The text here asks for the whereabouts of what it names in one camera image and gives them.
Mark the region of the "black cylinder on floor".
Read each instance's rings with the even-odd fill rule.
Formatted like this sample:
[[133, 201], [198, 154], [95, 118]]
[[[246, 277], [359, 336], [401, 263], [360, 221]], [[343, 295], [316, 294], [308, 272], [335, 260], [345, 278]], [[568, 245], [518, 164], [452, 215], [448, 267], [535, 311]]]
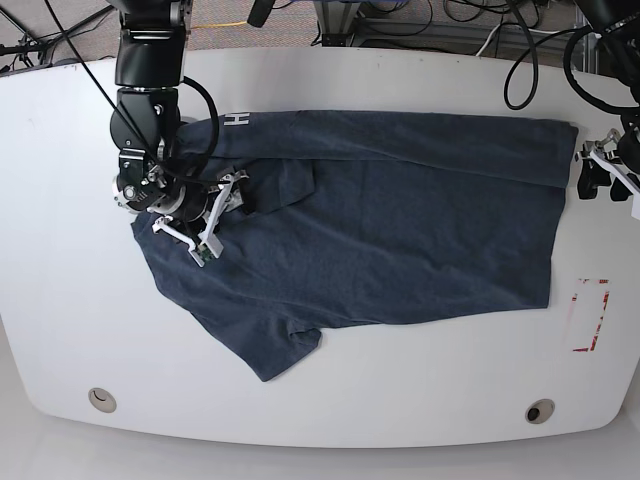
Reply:
[[249, 12], [247, 23], [255, 28], [262, 28], [275, 5], [275, 0], [255, 0]]

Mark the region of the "black tripod stand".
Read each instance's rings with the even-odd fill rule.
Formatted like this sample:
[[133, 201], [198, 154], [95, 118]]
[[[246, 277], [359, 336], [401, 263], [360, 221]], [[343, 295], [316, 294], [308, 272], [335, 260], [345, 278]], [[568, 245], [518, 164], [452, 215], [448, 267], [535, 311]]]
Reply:
[[1, 73], [113, 58], [119, 30], [106, 1], [3, 1]]

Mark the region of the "red tape rectangle marking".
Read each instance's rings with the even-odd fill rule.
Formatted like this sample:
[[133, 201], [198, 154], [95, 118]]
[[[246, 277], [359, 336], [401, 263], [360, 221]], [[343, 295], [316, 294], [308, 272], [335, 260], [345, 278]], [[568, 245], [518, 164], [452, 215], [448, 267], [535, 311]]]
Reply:
[[579, 279], [571, 299], [566, 341], [570, 350], [595, 350], [611, 289], [608, 279]]

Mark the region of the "dark blue T-shirt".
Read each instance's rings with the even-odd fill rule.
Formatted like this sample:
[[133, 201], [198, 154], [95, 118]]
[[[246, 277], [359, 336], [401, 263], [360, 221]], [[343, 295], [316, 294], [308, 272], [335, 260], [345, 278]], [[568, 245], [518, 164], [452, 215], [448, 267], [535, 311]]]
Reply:
[[206, 178], [242, 170], [219, 258], [132, 223], [162, 295], [262, 381], [325, 329], [544, 309], [578, 129], [365, 111], [228, 115]]

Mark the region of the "aluminium frame base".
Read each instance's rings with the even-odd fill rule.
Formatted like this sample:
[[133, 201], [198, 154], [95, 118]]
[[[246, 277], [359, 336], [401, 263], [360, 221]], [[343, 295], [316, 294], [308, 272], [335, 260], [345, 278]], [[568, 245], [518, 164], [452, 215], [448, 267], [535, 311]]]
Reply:
[[362, 10], [360, 1], [313, 1], [319, 28], [316, 45], [322, 47], [360, 47], [364, 34], [357, 26]]

